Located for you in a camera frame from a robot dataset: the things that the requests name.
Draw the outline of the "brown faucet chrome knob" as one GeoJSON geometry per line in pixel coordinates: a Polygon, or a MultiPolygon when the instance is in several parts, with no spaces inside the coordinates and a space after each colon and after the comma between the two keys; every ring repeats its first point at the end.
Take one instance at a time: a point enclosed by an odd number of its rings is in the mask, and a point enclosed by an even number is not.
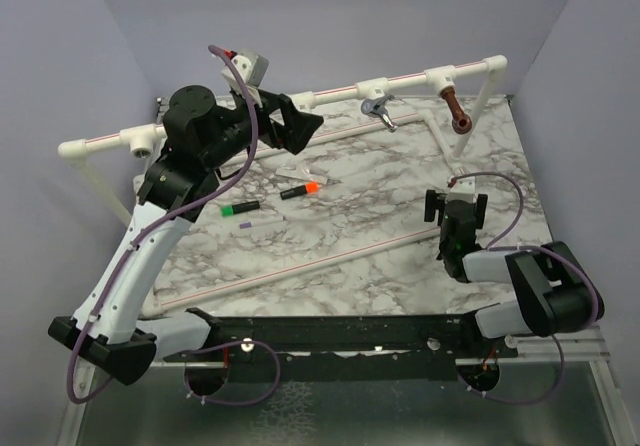
{"type": "Polygon", "coordinates": [[[445,101],[451,114],[453,131],[458,135],[464,135],[471,131],[473,122],[470,116],[461,107],[453,86],[443,88],[439,96],[445,101]]]}

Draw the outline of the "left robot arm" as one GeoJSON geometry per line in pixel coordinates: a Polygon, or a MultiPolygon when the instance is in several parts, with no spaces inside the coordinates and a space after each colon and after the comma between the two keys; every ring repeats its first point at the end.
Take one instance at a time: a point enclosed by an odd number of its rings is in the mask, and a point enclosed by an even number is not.
{"type": "Polygon", "coordinates": [[[141,320],[143,303],[166,259],[200,215],[202,199],[219,188],[218,170],[258,138],[298,154],[323,124],[284,94],[259,93],[232,109],[214,93],[191,85],[176,91],[163,116],[167,134],[147,170],[128,230],[99,283],[70,316],[53,319],[48,334],[123,385],[138,381],[155,360],[189,351],[206,361],[220,351],[214,320],[190,309],[141,320]]]}

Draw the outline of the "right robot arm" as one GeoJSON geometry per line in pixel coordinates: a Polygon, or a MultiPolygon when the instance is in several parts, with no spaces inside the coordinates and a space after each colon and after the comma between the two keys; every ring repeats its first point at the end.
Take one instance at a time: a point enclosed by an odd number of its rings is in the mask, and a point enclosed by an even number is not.
{"type": "Polygon", "coordinates": [[[437,260],[459,283],[503,283],[516,299],[481,308],[474,324],[459,333],[461,349],[481,357],[496,338],[549,337],[590,327],[605,312],[604,301],[572,251],[562,241],[543,246],[483,248],[476,231],[484,226],[488,197],[428,190],[424,220],[440,228],[437,260]]]}

